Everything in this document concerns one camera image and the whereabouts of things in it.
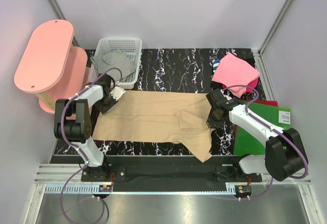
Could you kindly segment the beige t shirt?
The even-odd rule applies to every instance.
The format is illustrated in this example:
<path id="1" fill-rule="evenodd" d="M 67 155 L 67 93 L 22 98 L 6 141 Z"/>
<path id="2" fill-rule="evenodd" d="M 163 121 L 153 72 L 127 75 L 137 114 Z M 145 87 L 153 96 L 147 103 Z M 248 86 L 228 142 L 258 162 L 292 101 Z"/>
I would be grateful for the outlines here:
<path id="1" fill-rule="evenodd" d="M 204 93 L 126 91 L 93 132 L 95 140 L 181 143 L 200 162 L 212 155 L 211 106 Z"/>

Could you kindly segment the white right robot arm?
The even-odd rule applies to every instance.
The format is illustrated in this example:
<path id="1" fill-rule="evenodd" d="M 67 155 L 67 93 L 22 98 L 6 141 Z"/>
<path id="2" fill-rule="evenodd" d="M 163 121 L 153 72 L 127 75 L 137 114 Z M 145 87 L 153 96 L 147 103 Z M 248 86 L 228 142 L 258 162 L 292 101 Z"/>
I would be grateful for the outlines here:
<path id="1" fill-rule="evenodd" d="M 304 179 L 309 174 L 309 164 L 300 133 L 284 129 L 257 115 L 250 109 L 252 102 L 238 99 L 209 102 L 207 124 L 217 128 L 224 121 L 246 130 L 260 144 L 265 152 L 260 155 L 245 154 L 232 168 L 233 178 L 244 181 L 251 174 L 268 174 L 279 182 L 287 178 Z"/>

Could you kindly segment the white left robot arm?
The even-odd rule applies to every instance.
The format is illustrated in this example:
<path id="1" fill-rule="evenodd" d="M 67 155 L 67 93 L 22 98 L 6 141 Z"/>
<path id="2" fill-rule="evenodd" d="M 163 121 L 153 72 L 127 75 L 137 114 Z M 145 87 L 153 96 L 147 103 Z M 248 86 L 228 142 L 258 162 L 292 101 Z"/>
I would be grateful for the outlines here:
<path id="1" fill-rule="evenodd" d="M 110 176 L 110 168 L 104 154 L 99 151 L 91 137 L 92 124 L 90 108 L 95 106 L 102 114 L 109 111 L 124 94 L 109 75 L 99 76 L 80 93 L 70 99 L 61 98 L 55 102 L 54 135 L 73 147 L 99 181 Z"/>

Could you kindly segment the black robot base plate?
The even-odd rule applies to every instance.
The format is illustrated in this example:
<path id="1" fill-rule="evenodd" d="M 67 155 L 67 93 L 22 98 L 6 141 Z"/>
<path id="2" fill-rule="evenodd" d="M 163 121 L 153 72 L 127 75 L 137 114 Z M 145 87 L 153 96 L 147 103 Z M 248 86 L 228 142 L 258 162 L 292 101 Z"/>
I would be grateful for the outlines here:
<path id="1" fill-rule="evenodd" d="M 109 182 L 118 192 L 174 193 L 223 192 L 226 184 L 259 183 L 256 173 L 247 175 L 237 167 L 238 156 L 213 156 L 204 163 L 194 156 L 108 156 L 108 170 L 82 172 L 83 182 Z"/>

